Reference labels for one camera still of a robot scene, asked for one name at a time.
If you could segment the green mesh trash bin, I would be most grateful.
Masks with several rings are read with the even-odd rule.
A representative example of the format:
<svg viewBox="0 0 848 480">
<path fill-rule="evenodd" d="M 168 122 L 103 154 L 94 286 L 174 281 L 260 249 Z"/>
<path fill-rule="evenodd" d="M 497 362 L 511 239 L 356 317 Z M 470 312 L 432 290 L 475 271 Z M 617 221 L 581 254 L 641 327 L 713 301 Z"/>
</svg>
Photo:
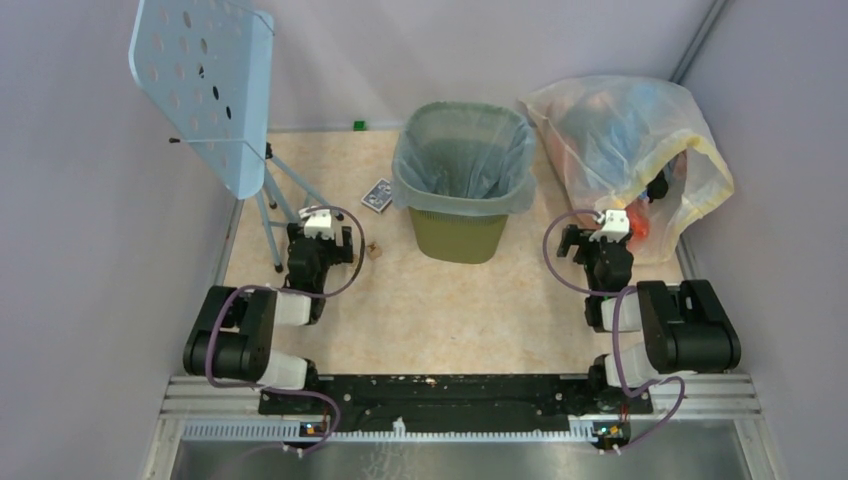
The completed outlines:
<svg viewBox="0 0 848 480">
<path fill-rule="evenodd" d="M 419 250 L 451 263 L 482 264 L 497 252 L 507 215 L 464 216 L 408 208 Z"/>
</svg>

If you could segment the blue plastic trash bag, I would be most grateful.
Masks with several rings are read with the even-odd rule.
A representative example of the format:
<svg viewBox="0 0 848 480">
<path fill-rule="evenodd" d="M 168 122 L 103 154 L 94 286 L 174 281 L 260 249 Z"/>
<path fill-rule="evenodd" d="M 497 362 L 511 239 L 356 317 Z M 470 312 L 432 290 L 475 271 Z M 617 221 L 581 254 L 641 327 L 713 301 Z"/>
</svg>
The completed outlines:
<svg viewBox="0 0 848 480">
<path fill-rule="evenodd" d="M 391 164 L 399 208 L 483 217 L 521 214 L 535 199 L 536 134 L 501 106 L 437 101 L 400 132 Z"/>
</svg>

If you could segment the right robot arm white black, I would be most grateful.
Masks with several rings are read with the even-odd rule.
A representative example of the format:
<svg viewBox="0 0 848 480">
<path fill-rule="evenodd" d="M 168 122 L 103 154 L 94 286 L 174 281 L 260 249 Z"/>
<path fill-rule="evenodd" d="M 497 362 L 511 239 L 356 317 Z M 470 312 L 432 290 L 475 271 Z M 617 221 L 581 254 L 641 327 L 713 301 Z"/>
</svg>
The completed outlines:
<svg viewBox="0 0 848 480">
<path fill-rule="evenodd" d="M 598 356 L 588 370 L 586 397 L 600 412 L 612 412 L 635 389 L 676 374 L 716 374 L 735 369 L 742 348 L 722 303 L 707 280 L 668 285 L 661 280 L 629 286 L 633 256 L 627 240 L 594 240 L 593 232 L 575 225 L 563 229 L 559 257 L 577 249 L 573 262 L 582 266 L 588 287 L 585 318 L 597 333 L 639 333 L 642 340 L 615 353 Z"/>
</svg>

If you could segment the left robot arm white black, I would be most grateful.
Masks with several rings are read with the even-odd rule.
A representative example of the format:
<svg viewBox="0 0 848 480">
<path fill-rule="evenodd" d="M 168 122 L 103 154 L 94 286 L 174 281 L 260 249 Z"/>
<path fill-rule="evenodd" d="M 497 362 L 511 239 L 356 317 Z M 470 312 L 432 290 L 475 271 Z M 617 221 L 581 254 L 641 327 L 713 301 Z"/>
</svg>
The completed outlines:
<svg viewBox="0 0 848 480">
<path fill-rule="evenodd" d="M 334 237 L 308 236 L 305 228 L 290 223 L 288 274 L 284 285 L 292 293 L 271 287 L 238 290 L 209 288 L 183 350 L 187 374 L 215 380 L 282 389 L 283 401 L 297 413 L 308 413 L 319 404 L 320 386 L 308 378 L 309 360 L 272 348 L 274 331 L 318 322 L 327 296 L 324 288 L 330 269 L 354 262 L 353 230 L 342 226 Z M 211 368 L 206 368 L 206 361 Z"/>
</svg>

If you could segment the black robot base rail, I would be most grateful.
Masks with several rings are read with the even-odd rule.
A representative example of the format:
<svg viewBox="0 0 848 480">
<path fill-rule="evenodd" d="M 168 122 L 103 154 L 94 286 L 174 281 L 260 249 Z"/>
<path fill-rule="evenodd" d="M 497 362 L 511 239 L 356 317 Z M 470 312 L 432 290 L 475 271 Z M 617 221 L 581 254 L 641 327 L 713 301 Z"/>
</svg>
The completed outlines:
<svg viewBox="0 0 848 480">
<path fill-rule="evenodd" d="M 321 375 L 318 398 L 263 393 L 258 412 L 330 421 L 340 433 L 383 432 L 402 420 L 411 433 L 564 432 L 584 415 L 649 414 L 648 395 L 628 398 L 584 374 Z"/>
</svg>

